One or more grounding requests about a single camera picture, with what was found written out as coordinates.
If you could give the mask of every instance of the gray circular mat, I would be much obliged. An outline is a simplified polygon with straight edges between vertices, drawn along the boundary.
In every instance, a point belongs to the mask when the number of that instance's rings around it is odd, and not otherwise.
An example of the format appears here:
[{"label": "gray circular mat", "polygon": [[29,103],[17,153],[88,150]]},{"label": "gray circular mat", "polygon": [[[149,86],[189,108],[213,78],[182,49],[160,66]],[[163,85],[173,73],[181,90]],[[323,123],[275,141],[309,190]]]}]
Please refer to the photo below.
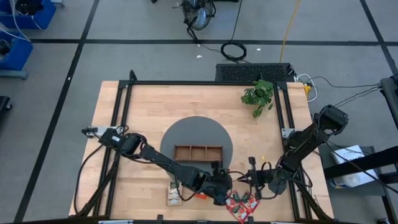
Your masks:
[{"label": "gray circular mat", "polygon": [[[232,140],[222,125],[202,116],[184,118],[169,127],[160,144],[160,153],[174,160],[174,145],[222,146],[223,165],[229,167],[232,159]],[[179,162],[195,166],[212,174],[210,162]]]}]

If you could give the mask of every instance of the wooden table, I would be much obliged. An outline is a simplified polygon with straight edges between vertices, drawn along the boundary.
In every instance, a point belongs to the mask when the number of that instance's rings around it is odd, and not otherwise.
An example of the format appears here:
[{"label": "wooden table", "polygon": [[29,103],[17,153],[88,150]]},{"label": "wooden table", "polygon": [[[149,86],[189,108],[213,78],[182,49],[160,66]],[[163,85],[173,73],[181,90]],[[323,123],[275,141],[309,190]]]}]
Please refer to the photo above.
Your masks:
[{"label": "wooden table", "polygon": [[[118,82],[102,83],[93,126],[109,126],[117,86]],[[245,88],[248,86],[134,85],[127,118],[129,132],[145,135],[148,143],[159,150],[164,133],[175,122],[189,116],[205,116],[219,122],[232,139],[234,150],[229,166],[231,170],[246,173],[250,169],[249,156],[256,158],[257,165],[269,161],[274,166],[283,151],[276,109],[274,107],[270,111],[265,111],[260,118],[254,119],[253,107],[242,104],[240,100]],[[288,88],[295,127],[306,128],[311,124],[311,118],[303,85],[288,83]],[[282,92],[279,94],[287,126],[285,103]],[[121,100],[118,124],[123,102],[124,96]],[[89,139],[84,158],[98,145],[97,139]],[[95,154],[83,169],[78,193],[79,209],[97,188],[103,155],[104,150]],[[303,168],[314,184],[312,189],[314,198],[326,214],[333,217],[319,156],[315,153],[310,154],[303,161]],[[111,218],[153,220],[158,214],[163,214],[164,220],[234,220],[225,207],[213,205],[212,199],[193,198],[183,202],[181,206],[168,207],[166,188],[169,182],[170,177],[160,167],[122,158]],[[233,182],[233,189],[243,194],[248,190],[248,185]],[[191,192],[184,190],[183,196],[188,197]],[[263,197],[272,195],[267,187],[263,190]],[[298,195],[297,198],[301,217],[304,218],[301,197]],[[106,199],[101,203],[100,214],[104,213],[105,201]],[[289,190],[275,199],[262,200],[252,216],[255,221],[293,221]]]}]

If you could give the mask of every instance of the potted plant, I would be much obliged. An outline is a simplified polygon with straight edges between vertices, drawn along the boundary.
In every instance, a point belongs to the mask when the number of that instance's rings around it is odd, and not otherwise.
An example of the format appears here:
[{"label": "potted plant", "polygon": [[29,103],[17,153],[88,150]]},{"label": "potted plant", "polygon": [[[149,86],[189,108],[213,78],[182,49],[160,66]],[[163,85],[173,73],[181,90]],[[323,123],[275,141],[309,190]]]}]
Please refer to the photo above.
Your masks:
[{"label": "potted plant", "polygon": [[261,115],[265,107],[271,110],[274,85],[264,80],[255,81],[253,84],[254,88],[244,90],[241,100],[242,103],[247,105],[258,105],[257,109],[253,111],[253,118],[257,118]]}]

